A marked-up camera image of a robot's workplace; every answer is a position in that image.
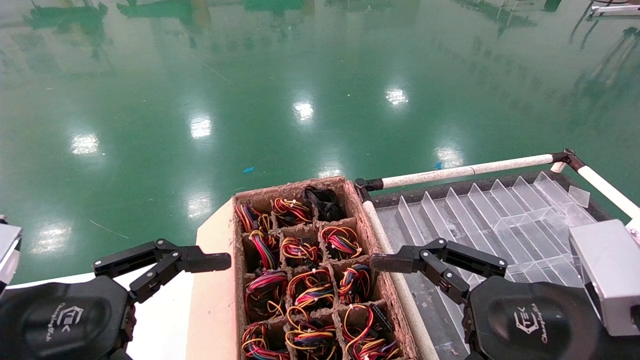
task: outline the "clear plastic tray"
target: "clear plastic tray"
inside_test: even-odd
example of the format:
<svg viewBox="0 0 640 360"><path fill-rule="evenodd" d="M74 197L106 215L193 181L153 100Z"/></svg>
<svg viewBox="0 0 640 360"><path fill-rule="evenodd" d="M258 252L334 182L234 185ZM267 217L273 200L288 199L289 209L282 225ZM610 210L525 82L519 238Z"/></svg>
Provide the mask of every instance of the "clear plastic tray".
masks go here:
<svg viewBox="0 0 640 360"><path fill-rule="evenodd" d="M419 202L407 203L400 197L398 207L377 212L394 250L442 237L507 259L506 278L511 281L582 286L570 254L568 230L595 220L578 203L585 204L588 192L572 193L580 196L569 195L541 172L533 184L519 177L510 188L496 180L488 191L473 184L466 194L450 188L439 199L426 192ZM464 270L455 271L472 288L484 280ZM440 358L464 359L468 348L462 341L461 307L423 275L411 274L406 279ZM440 323L426 320L434 314L442 318Z"/></svg>

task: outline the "white pole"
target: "white pole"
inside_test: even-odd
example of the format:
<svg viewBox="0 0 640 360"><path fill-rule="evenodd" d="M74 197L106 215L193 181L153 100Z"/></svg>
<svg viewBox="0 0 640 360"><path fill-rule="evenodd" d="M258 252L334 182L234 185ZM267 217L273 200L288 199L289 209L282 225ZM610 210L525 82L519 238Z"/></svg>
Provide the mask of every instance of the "white pole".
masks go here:
<svg viewBox="0 0 640 360"><path fill-rule="evenodd" d="M421 172L418 174L401 175L394 177L384 177L382 183L384 189L397 188L398 186L413 185L426 183L429 181L437 181L444 179L452 179L454 177L469 176L474 174L484 174L487 172L509 170L513 168L530 167L534 165L550 164L554 162L553 155L544 154L529 156L526 158L495 161L493 163L484 163L478 165L469 165L466 167L448 168L444 170L435 170Z"/></svg>
<svg viewBox="0 0 640 360"><path fill-rule="evenodd" d="M578 174L582 175L598 191L611 200L617 207L625 212L631 219L640 218L640 208L631 200L619 192L613 185L609 184L602 176L598 175L592 168L583 166L578 169Z"/></svg>
<svg viewBox="0 0 640 360"><path fill-rule="evenodd" d="M382 223L380 222L380 218L378 218L378 213L376 212L376 208L374 208L373 203L370 200L367 200L362 203L362 206L364 207L365 213L367 213L367 217L371 222L371 227L373 228L373 232L378 239L378 243L380 244L383 253L393 254L394 251L391 248L391 244L389 243L389 239L387 238L384 228L382 228ZM391 275L391 280L393 281L394 287L398 293L400 305L402 305L406 321L409 323L409 328L413 334L415 344L418 346L420 355L424 360L439 360L438 353L431 342L429 332L424 326L424 322L422 321L418 307L413 301L411 290L409 290L409 286L406 284L404 276L395 272L389 273L389 275Z"/></svg>

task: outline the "colorful wire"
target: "colorful wire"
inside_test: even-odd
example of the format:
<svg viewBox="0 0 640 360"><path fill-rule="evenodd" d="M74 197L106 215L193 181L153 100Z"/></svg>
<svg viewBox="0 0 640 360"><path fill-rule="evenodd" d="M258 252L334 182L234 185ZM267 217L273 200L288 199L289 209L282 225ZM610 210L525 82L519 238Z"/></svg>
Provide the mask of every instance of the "colorful wire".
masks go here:
<svg viewBox="0 0 640 360"><path fill-rule="evenodd" d="M290 360L286 350L270 350L267 341L267 325L253 323L242 336L242 349L248 358L255 360Z"/></svg>
<svg viewBox="0 0 640 360"><path fill-rule="evenodd" d="M263 233L266 233L271 230L271 219L269 219L269 214L259 213L249 204L237 205L236 214L242 222L245 233L250 233L252 230L260 230Z"/></svg>
<svg viewBox="0 0 640 360"><path fill-rule="evenodd" d="M282 305L287 288L287 274L281 270L265 272L246 287L244 308L251 320L266 320L284 315Z"/></svg>
<svg viewBox="0 0 640 360"><path fill-rule="evenodd" d="M295 265L318 265L318 246L303 243L301 239L292 236L284 238L280 250L284 257L292 259Z"/></svg>
<svg viewBox="0 0 640 360"><path fill-rule="evenodd" d="M293 311L303 314L305 319L294 321ZM287 310L287 319L293 330L287 332L285 341L298 350L299 357L303 354L307 360L337 360L339 352L333 324L322 326L320 323L312 322L309 314L297 306Z"/></svg>
<svg viewBox="0 0 640 360"><path fill-rule="evenodd" d="M331 307L335 296L327 269L313 269L297 275L289 281L287 292L295 299L294 305L303 309Z"/></svg>
<svg viewBox="0 0 640 360"><path fill-rule="evenodd" d="M367 265L356 264L346 268L338 286L338 297L345 304L367 302L371 298L371 269Z"/></svg>
<svg viewBox="0 0 640 360"><path fill-rule="evenodd" d="M277 198L273 201L273 213L285 226L311 224L311 211L300 201Z"/></svg>
<svg viewBox="0 0 640 360"><path fill-rule="evenodd" d="M349 315L354 309L367 311L363 328L348 325ZM382 331L382 328L374 322L374 319L371 306L355 304L347 309L342 322L342 335L348 342L345 350L353 360L391 360L399 355L400 349L395 340L387 344L384 338L380 338L378 331Z"/></svg>
<svg viewBox="0 0 640 360"><path fill-rule="evenodd" d="M320 237L329 243L329 251L339 260L353 259L362 253L358 235L349 227L325 227Z"/></svg>
<svg viewBox="0 0 640 360"><path fill-rule="evenodd" d="M278 267L278 242L272 235L264 235L260 230L253 230L249 234L249 239L260 255L260 266L265 270L272 270Z"/></svg>
<svg viewBox="0 0 640 360"><path fill-rule="evenodd" d="M260 256L260 267L265 270L272 270L278 267L278 242L271 230L271 220L268 214L261 214L255 211L249 204L236 206L236 214L243 224L244 231L249 233L249 240L253 243L255 250Z"/></svg>

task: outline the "green epoxy floor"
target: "green epoxy floor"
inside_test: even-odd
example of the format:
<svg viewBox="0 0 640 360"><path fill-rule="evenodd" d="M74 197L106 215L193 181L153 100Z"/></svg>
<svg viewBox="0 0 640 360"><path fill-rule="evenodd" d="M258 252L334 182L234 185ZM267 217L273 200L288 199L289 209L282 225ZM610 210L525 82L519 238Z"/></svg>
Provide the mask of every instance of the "green epoxy floor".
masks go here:
<svg viewBox="0 0 640 360"><path fill-rule="evenodd" d="M234 193L317 176L573 147L640 202L640 49L596 71L638 18L574 28L584 0L34 1L0 11L16 283L194 243Z"/></svg>

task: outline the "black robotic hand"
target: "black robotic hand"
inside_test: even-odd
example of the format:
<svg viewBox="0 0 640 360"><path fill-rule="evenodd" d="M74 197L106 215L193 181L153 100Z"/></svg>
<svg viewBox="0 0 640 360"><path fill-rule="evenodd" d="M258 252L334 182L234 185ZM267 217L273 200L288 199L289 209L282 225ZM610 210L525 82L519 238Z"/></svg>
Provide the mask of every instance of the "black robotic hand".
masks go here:
<svg viewBox="0 0 640 360"><path fill-rule="evenodd" d="M473 290L442 262L487 278ZM378 271L422 272L463 304L467 360L638 360L640 336L611 336L584 288L506 280L504 259L436 239L375 254Z"/></svg>
<svg viewBox="0 0 640 360"><path fill-rule="evenodd" d="M157 263L127 291L114 277ZM96 278L7 290L0 300L0 360L130 360L125 353L144 302L181 271L231 266L229 254L203 254L158 239L94 262Z"/></svg>

